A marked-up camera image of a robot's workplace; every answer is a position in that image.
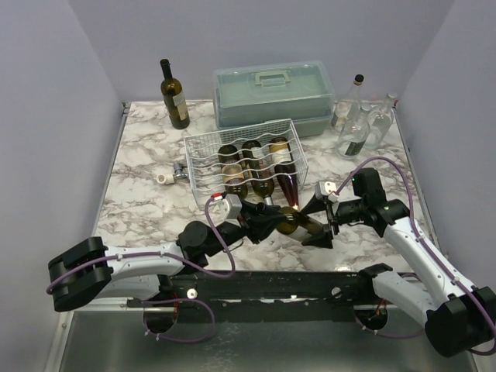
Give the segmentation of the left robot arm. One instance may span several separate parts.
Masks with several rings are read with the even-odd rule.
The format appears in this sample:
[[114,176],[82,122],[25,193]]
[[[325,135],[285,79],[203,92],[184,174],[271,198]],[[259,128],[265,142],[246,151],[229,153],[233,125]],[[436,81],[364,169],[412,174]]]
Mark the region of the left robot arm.
[[[104,244],[91,236],[48,263],[50,283],[46,289],[57,312],[88,305],[96,298],[137,298],[153,305],[167,304],[172,288],[159,279],[202,272],[227,279],[236,265],[229,246],[246,237],[253,243],[266,239],[286,216],[277,206],[241,202],[231,207],[239,225],[211,219],[189,222],[176,240],[160,246],[125,248]],[[223,252],[231,261],[227,273],[208,270],[208,259]]]

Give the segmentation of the clear bottle cream label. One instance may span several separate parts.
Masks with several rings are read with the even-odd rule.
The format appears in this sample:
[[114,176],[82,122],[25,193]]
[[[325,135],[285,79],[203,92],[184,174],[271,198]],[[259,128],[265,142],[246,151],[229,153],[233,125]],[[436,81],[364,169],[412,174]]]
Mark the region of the clear bottle cream label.
[[331,129],[335,132],[339,133],[348,120],[353,120],[358,116],[361,106],[360,89],[363,81],[364,76],[357,74],[349,91],[336,103],[330,122]]

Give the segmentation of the clear bottle silver cap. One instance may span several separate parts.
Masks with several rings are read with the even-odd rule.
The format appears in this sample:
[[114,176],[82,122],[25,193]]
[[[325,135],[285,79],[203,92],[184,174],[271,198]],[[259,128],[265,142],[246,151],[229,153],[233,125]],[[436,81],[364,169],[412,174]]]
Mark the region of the clear bottle silver cap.
[[393,122],[393,108],[398,100],[398,95],[389,92],[383,103],[375,106],[367,118],[370,124],[370,133],[365,142],[365,147],[370,150],[376,150]]

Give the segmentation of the dark wine bottle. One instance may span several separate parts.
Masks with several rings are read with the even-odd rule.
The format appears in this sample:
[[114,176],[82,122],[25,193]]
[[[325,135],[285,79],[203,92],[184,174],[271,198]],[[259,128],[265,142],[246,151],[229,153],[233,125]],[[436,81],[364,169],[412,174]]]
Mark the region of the dark wine bottle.
[[190,118],[182,85],[177,78],[173,77],[168,59],[162,59],[160,67],[164,76],[160,90],[171,124],[175,129],[186,129],[190,124]]
[[281,211],[286,215],[288,220],[278,225],[276,230],[280,234],[294,240],[301,242],[309,234],[316,234],[319,231],[326,229],[322,223],[302,214],[292,207],[281,207]]

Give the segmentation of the clear bottle dark label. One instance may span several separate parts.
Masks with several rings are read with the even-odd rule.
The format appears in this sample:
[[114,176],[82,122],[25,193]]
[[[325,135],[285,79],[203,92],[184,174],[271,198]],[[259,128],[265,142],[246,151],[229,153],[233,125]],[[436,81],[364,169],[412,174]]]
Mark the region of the clear bottle dark label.
[[358,116],[348,120],[342,127],[336,143],[336,152],[343,158],[353,159],[358,156],[370,134],[368,116],[372,107],[364,102],[360,106]]

